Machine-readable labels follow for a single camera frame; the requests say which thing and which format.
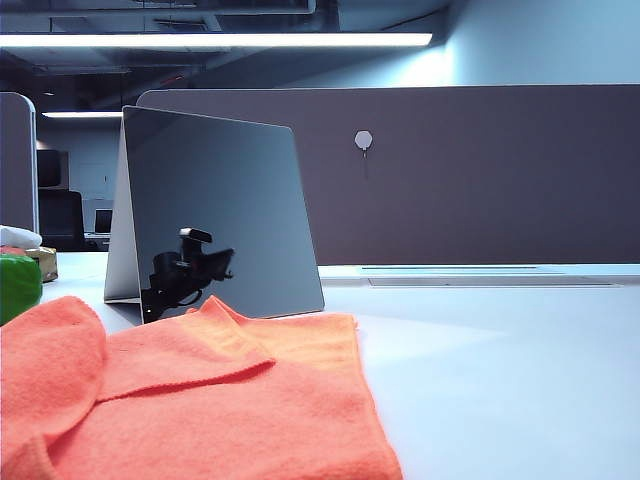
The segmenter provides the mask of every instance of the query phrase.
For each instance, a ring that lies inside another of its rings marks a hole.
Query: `white wall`
[[[457,0],[445,46],[283,87],[640,83],[638,0]]]
[[[119,124],[83,128],[74,122],[68,128],[39,129],[37,138],[39,148],[69,152],[70,190],[86,200],[113,200],[119,134]]]
[[[447,50],[457,85],[639,83],[638,0],[471,0]]]
[[[449,52],[439,46],[426,51],[384,56],[279,87],[428,87],[450,85],[451,82]]]

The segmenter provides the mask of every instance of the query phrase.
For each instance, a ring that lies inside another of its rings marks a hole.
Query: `black chair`
[[[69,190],[38,190],[42,245],[61,252],[87,250],[82,196]]]
[[[42,245],[61,252],[97,250],[84,238],[82,196],[69,190],[42,187],[60,185],[60,152],[38,150],[38,209]]]

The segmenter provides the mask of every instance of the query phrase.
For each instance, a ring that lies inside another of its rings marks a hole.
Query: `ceiling light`
[[[122,118],[122,112],[43,112],[49,118]]]
[[[424,47],[430,33],[195,33],[0,35],[0,47]]]

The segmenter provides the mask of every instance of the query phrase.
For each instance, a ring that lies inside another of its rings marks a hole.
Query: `gray partition panel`
[[[38,231],[35,108],[0,92],[0,224]]]
[[[321,265],[640,262],[640,85],[174,90],[138,105],[291,127]]]

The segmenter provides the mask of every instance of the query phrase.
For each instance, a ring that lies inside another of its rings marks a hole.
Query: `microfiber towel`
[[[344,314],[215,297],[105,336],[65,297],[2,327],[5,479],[399,479]]]

